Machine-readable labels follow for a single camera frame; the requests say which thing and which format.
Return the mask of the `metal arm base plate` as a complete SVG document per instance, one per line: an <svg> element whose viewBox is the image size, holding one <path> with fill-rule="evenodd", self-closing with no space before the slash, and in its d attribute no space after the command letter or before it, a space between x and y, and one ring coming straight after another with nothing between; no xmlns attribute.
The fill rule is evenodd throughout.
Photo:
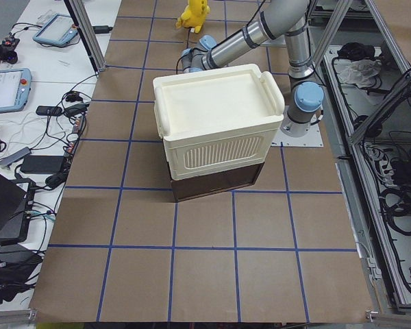
<svg viewBox="0 0 411 329"><path fill-rule="evenodd" d="M289 135L294 132L304 132L302 136ZM285 120L278 129L271 147L323 147L323 139L319 125L299 125Z"/></svg>

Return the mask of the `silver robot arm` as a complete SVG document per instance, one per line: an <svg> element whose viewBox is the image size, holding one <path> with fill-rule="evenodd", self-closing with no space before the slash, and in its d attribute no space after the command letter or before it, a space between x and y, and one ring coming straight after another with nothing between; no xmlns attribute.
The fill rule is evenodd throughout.
<svg viewBox="0 0 411 329"><path fill-rule="evenodd" d="M284 36L288 53L288 74L291 83L292 104L286 111L280 130L287 136L305 136L313 125L323 118L315 118L321 110L325 93L313 80L316 64L310 51L306 14L308 1L272 1L268 7L217 43L209 35L181 54L185 73L220 69L266 42Z"/></svg>

